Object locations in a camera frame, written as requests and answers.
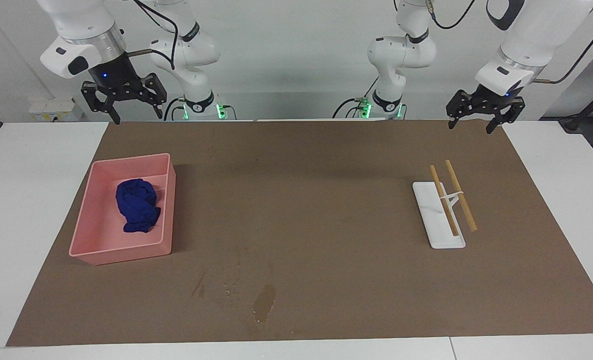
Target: water spill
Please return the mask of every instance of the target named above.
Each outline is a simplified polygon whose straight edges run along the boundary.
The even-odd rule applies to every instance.
[[[252,314],[254,314],[256,322],[267,321],[276,297],[277,291],[274,289],[273,285],[265,285],[265,287],[263,287],[263,291],[258,294],[252,308]]]

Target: white rectangular base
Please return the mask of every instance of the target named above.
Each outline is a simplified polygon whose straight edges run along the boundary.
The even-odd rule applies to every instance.
[[[441,183],[443,193],[445,193],[445,187]],[[463,239],[461,228],[457,217],[450,208],[449,216],[454,219],[456,228],[458,230],[458,236],[452,235],[450,230],[450,223],[443,211],[443,205],[441,205],[441,199],[439,193],[434,185],[434,182],[415,182],[412,184],[414,190],[414,196],[416,196],[418,203],[418,210],[420,210],[420,216],[423,218],[423,224],[427,232],[427,238],[432,249],[462,249],[466,247],[466,240]]]

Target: white bracket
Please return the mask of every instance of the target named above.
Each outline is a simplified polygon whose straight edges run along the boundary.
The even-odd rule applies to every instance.
[[[443,193],[446,193],[446,189],[441,182]],[[418,210],[420,210],[420,216],[423,219],[425,230],[427,232],[427,238],[432,249],[463,249],[466,247],[466,240],[461,232],[461,227],[457,221],[457,217],[454,212],[454,205],[459,202],[459,194],[463,194],[463,191],[457,191],[456,193],[448,194],[442,198],[447,200],[449,216],[454,219],[458,235],[452,235],[450,229],[450,223],[446,216],[443,205],[441,204],[441,197],[437,192],[437,187],[434,182],[415,182],[412,184],[414,190],[414,196],[416,196],[418,203]]]

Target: pink bin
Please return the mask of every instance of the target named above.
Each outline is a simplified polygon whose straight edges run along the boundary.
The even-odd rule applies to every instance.
[[[148,233],[123,231],[126,218],[119,212],[115,195],[117,186],[130,179],[143,179],[156,191],[156,206],[161,208],[161,215]],[[176,173],[169,153],[93,163],[70,256],[103,265],[170,254],[175,184]]]

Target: white table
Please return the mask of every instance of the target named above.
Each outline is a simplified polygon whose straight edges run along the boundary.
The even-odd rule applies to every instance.
[[[0,130],[0,359],[593,359],[593,334],[2,348],[106,127],[7,123]],[[557,123],[504,129],[593,282],[592,148]]]

